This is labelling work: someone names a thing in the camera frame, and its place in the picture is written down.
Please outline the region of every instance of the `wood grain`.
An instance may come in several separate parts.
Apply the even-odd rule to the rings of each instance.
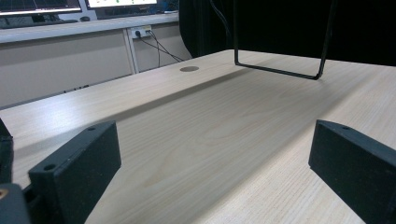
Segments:
[[[318,61],[241,52],[315,74]],[[184,66],[199,66],[191,73]],[[87,223],[361,223],[308,166],[316,119],[396,147],[395,69],[328,61],[319,81],[233,65],[233,52],[0,111],[14,180],[90,124],[115,119],[122,167]]]

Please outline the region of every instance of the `black wire stand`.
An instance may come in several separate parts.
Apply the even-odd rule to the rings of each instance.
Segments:
[[[333,22],[334,22],[334,18],[335,18],[335,12],[336,12],[336,8],[337,8],[338,0],[332,0],[332,4],[330,6],[330,14],[329,14],[328,22],[327,22],[326,36],[324,39],[323,50],[322,50],[321,58],[320,58],[320,66],[319,66],[318,73],[315,76],[309,76],[309,75],[279,70],[279,69],[275,69],[275,68],[257,66],[257,65],[252,65],[252,64],[240,63],[239,55],[238,55],[239,48],[238,48],[238,35],[237,35],[238,34],[237,2],[238,2],[238,0],[233,1],[233,13],[234,13],[233,14],[233,49],[234,49],[234,61],[235,61],[236,65],[253,68],[253,69],[259,69],[259,70],[268,71],[268,72],[273,72],[273,73],[279,73],[282,75],[287,75],[287,76],[292,76],[292,77],[302,77],[302,78],[307,78],[307,79],[312,79],[312,80],[318,80],[321,78],[321,76],[323,75],[323,69],[324,69],[324,64],[326,62],[327,51],[328,51],[328,48],[330,45],[330,40],[332,38],[332,26],[333,26]]]

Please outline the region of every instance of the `electrical outlet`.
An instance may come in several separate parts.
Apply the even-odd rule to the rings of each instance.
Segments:
[[[136,33],[140,33],[140,37],[150,36],[151,25],[136,26],[131,28],[132,38],[137,39],[139,36]]]

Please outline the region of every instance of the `black mount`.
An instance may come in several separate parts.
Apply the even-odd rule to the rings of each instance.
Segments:
[[[120,169],[115,121],[82,131],[29,171],[31,185],[11,183],[12,136],[0,120],[0,220],[4,224],[84,223]]]
[[[326,36],[324,39],[323,43],[323,49],[321,53],[321,58],[320,58],[320,66],[318,73],[315,76],[309,76],[309,75],[304,75],[304,74],[299,74],[299,73],[294,73],[290,71],[284,71],[284,70],[279,70],[279,69],[274,69],[274,68],[268,68],[268,67],[262,67],[262,66],[257,66],[257,65],[252,65],[252,64],[245,64],[245,63],[240,63],[239,62],[239,44],[238,44],[238,8],[237,8],[237,0],[233,1],[233,52],[234,52],[234,62],[236,65],[243,66],[243,67],[248,67],[248,68],[253,68],[253,69],[259,69],[262,71],[267,71],[267,72],[273,72],[273,73],[279,73],[282,75],[287,75],[287,76],[292,76],[292,77],[302,77],[306,79],[312,79],[312,80],[318,80],[321,78],[323,75],[323,70],[324,70],[324,64],[326,62],[326,57],[327,57],[327,51],[330,45],[330,40],[332,38],[332,25],[334,22],[335,18],[335,12],[337,9],[337,1],[338,0],[332,0],[332,4],[330,6],[330,14],[329,14],[329,19],[327,23],[327,29],[326,29]]]
[[[396,223],[396,151],[345,125],[318,120],[311,169],[366,223]]]

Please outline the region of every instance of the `cable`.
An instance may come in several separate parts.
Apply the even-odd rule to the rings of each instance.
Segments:
[[[172,58],[174,58],[178,63],[184,61],[183,59],[180,59],[179,57],[177,57],[177,56],[175,56],[175,55],[169,53],[168,50],[162,50],[162,49],[157,48],[156,46],[154,46],[154,45],[152,45],[152,44],[146,42],[146,41],[142,38],[142,36],[141,36],[141,34],[140,34],[139,31],[136,31],[136,36],[139,37],[139,39],[140,39],[143,43],[145,43],[145,44],[147,44],[147,45],[149,45],[149,46],[152,46],[152,47],[154,47],[155,49],[157,49],[157,50],[159,50],[159,51],[162,51],[162,52],[165,53],[165,54],[170,55],[170,56],[171,56]],[[155,40],[158,42],[158,44],[159,44],[160,46],[163,47],[163,45],[157,40],[157,38],[155,38]]]
[[[157,41],[158,67],[161,67],[161,55],[160,55],[160,46],[159,46],[159,43],[160,43],[160,42]]]
[[[151,35],[151,36],[154,38],[154,40],[157,42],[157,46],[160,45],[160,46],[163,48],[163,50],[165,50],[166,53],[169,54],[172,58],[174,58],[176,61],[177,61],[177,59],[181,60],[182,62],[184,61],[184,60],[182,60],[182,59],[176,57],[175,55],[171,54],[171,53],[160,43],[160,41],[158,41],[157,36],[154,34],[154,32],[148,31],[148,33],[150,33],[150,35]]]
[[[209,0],[209,2],[210,2],[210,5],[212,6],[213,10],[219,16],[220,20],[222,21],[222,23],[224,25],[225,32],[227,35],[227,46],[230,46],[230,43],[233,43],[233,36],[230,31],[230,25],[228,24],[227,20],[223,16],[223,14],[221,14],[221,12],[216,8],[216,5],[215,5],[215,3],[213,3],[213,0]]]
[[[220,6],[221,6],[221,10],[225,11],[225,7],[224,7],[224,4],[222,3],[222,0],[220,0]]]

